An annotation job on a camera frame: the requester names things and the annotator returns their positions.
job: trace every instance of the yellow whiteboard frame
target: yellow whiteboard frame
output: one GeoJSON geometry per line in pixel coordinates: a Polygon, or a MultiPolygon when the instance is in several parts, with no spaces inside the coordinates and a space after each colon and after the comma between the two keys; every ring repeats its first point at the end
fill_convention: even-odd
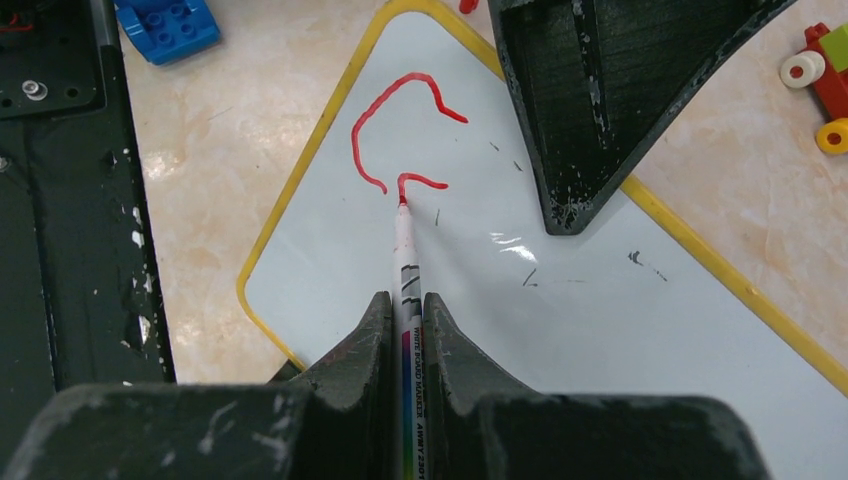
{"type": "MultiPolygon", "coordinates": [[[[384,5],[376,14],[359,46],[353,54],[347,69],[336,86],[324,113],[321,115],[315,131],[306,142],[300,158],[295,164],[292,174],[283,187],[277,203],[271,210],[271,215],[259,234],[247,261],[238,276],[236,290],[239,302],[244,311],[254,323],[283,351],[283,353],[301,370],[306,365],[292,352],[262,319],[250,308],[245,295],[245,287],[250,274],[259,261],[262,251],[268,244],[271,234],[276,229],[286,207],[300,185],[303,175],[309,168],[318,147],[330,130],[339,110],[347,99],[365,62],[386,25],[398,15],[407,12],[420,12],[433,18],[445,30],[456,38],[465,48],[474,54],[486,67],[503,80],[497,52],[483,37],[459,18],[447,5],[438,0],[392,0],[384,5]]],[[[776,305],[766,298],[759,290],[736,270],[727,260],[709,246],[694,230],[680,217],[662,203],[635,176],[629,176],[621,185],[621,190],[647,213],[663,230],[674,238],[695,260],[720,281],[733,295],[742,301],[755,315],[769,326],[780,338],[789,344],[801,357],[815,368],[843,395],[848,397],[848,370],[835,358],[827,353],[804,330],[783,313],[776,305]]]]}

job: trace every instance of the bolt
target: bolt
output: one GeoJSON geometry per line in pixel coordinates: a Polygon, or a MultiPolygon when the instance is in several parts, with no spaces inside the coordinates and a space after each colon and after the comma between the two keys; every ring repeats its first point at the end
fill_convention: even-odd
{"type": "Polygon", "coordinates": [[[35,80],[25,81],[21,85],[21,90],[23,90],[27,98],[33,102],[40,102],[47,97],[47,87],[43,83],[36,82],[35,80]]]}

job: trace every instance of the blue lego brick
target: blue lego brick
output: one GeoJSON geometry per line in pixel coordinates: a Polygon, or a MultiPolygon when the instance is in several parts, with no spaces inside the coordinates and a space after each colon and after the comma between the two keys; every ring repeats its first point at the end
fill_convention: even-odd
{"type": "Polygon", "coordinates": [[[127,37],[154,65],[193,55],[221,38],[203,0],[115,0],[115,6],[127,37]]]}

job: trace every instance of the red toy piece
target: red toy piece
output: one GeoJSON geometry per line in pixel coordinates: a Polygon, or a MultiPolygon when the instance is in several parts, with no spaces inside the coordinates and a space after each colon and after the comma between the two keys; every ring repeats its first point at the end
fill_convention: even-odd
{"type": "Polygon", "coordinates": [[[468,15],[473,12],[475,8],[477,8],[477,4],[480,0],[461,0],[459,2],[459,11],[468,15]]]}
{"type": "Polygon", "coordinates": [[[804,36],[806,48],[783,62],[780,79],[790,88],[813,86],[832,120],[819,129],[816,143],[825,153],[848,153],[848,24],[831,32],[819,23],[804,36]]]}

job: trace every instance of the red marker line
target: red marker line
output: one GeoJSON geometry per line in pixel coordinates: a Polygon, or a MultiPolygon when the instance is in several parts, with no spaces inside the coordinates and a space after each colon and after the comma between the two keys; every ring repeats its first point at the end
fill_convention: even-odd
{"type": "MultiPolygon", "coordinates": [[[[426,73],[407,73],[406,75],[397,79],[393,84],[389,85],[389,88],[387,88],[386,91],[381,93],[380,96],[377,97],[376,100],[374,100],[374,103],[372,103],[371,106],[368,107],[368,110],[365,110],[365,112],[359,117],[359,120],[356,121],[356,123],[353,125],[353,130],[351,130],[350,132],[350,141],[353,145],[353,163],[354,165],[356,165],[356,170],[359,172],[359,175],[361,175],[362,178],[365,179],[366,182],[380,187],[380,190],[383,191],[383,195],[385,195],[389,191],[388,188],[386,188],[386,184],[372,177],[371,175],[368,175],[368,173],[365,171],[365,167],[362,166],[362,158],[359,155],[359,131],[362,130],[362,127],[365,125],[365,122],[377,112],[380,106],[382,106],[386,102],[386,100],[388,100],[389,97],[392,96],[393,93],[398,91],[398,89],[400,89],[400,87],[402,87],[404,84],[409,83],[413,80],[425,82],[430,87],[430,91],[433,92],[433,99],[436,101],[436,108],[439,109],[439,112],[444,115],[447,115],[448,117],[456,120],[457,122],[468,123],[467,118],[451,110],[445,105],[444,101],[442,100],[442,92],[439,91],[439,86],[436,84],[436,81],[433,80],[433,77],[427,75],[426,73]]],[[[444,187],[434,188],[447,188],[446,184],[432,182],[427,178],[422,177],[421,175],[415,173],[404,173],[401,174],[400,177],[398,177],[399,189],[401,189],[403,186],[402,179],[416,180],[429,186],[444,185],[444,187]]],[[[401,202],[406,203],[404,193],[401,193],[401,202]]]]}

